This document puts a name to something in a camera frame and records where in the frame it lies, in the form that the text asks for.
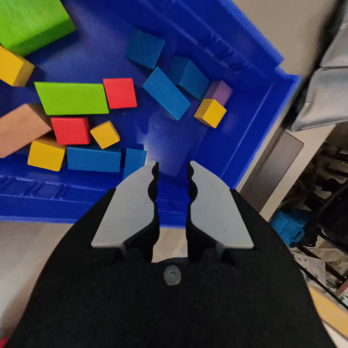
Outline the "blue floor tub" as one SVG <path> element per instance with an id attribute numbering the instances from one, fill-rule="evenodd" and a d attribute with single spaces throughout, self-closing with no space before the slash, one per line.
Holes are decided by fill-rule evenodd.
<path id="1" fill-rule="evenodd" d="M 305 236 L 303 229 L 311 220 L 311 217 L 312 213 L 307 210 L 278 210 L 273 216 L 270 225 L 288 247 L 293 247 Z"/>

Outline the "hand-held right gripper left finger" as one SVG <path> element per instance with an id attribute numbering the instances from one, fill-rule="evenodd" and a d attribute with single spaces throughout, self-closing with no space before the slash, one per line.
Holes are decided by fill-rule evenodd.
<path id="1" fill-rule="evenodd" d="M 93 248 L 119 248 L 123 254 L 137 248 L 143 255 L 153 255 L 160 232 L 158 179 L 159 163 L 148 162 L 116 187 L 91 242 Z"/>

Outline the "grey desk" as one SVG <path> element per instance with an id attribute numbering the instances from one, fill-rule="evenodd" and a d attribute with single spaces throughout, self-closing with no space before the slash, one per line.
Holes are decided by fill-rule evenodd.
<path id="1" fill-rule="evenodd" d="M 281 69 L 286 74 L 299 76 L 299 83 L 314 66 L 314 60 L 319 54 L 321 31 L 338 3 L 232 2 L 283 57 Z M 243 186 L 242 179 L 237 187 Z M 1 221 L 2 336 L 10 334 L 15 328 L 43 265 L 67 228 L 67 223 Z"/>

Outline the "blue plastic bin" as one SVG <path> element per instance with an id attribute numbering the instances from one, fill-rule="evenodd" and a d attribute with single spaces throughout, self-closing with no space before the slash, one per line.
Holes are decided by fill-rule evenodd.
<path id="1" fill-rule="evenodd" d="M 283 57 L 232 1 L 62 1 L 76 31 L 34 51 L 36 66 L 25 88 L 1 82 L 1 116 L 40 102 L 35 81 L 101 83 L 132 78 L 138 107 L 91 115 L 90 124 L 111 120 L 121 135 L 119 173 L 59 172 L 27 165 L 28 148 L 1 159 L 1 221 L 75 223 L 123 178 L 125 150 L 143 149 L 159 162 L 156 199 L 161 227 L 184 228 L 189 197 L 187 163 L 195 160 L 236 188 L 300 77 L 280 67 Z M 216 129 L 194 118 L 179 121 L 143 88 L 150 70 L 126 58 L 137 28 L 165 40 L 158 65 L 167 73 L 175 56 L 191 59 L 210 81 L 233 93 Z"/>

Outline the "white board stand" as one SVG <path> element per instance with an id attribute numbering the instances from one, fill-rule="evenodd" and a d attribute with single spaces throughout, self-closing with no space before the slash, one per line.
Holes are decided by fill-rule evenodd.
<path id="1" fill-rule="evenodd" d="M 292 132 L 348 120 L 348 2 L 339 1 L 324 26 L 315 69 L 296 105 Z"/>

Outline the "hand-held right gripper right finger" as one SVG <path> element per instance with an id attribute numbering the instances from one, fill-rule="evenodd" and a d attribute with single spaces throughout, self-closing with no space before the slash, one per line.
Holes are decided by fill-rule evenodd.
<path id="1" fill-rule="evenodd" d="M 188 163 L 189 181 L 186 238 L 189 255 L 203 255 L 206 249 L 222 255 L 227 249 L 254 248 L 229 186 L 198 164 Z"/>

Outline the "pile of coloured wooden blocks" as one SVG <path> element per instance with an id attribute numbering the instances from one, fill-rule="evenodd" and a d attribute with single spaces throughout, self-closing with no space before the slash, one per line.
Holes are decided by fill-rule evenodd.
<path id="1" fill-rule="evenodd" d="M 126 47 L 136 29 L 164 39 L 155 67 L 166 75 L 174 57 L 183 56 L 211 78 L 212 58 L 145 2 L 128 4 L 64 1 L 77 31 L 29 56 L 36 69 L 28 87 L 1 83 L 1 113 L 38 102 L 51 117 L 86 117 L 91 128 L 111 121 L 120 137 L 115 145 L 145 150 L 146 160 L 159 162 L 164 177 L 186 176 L 189 160 L 218 175 L 221 126 L 213 129 L 194 118 L 200 101 L 183 90 L 190 107 L 176 120 L 143 88 L 153 70 L 129 60 Z"/>

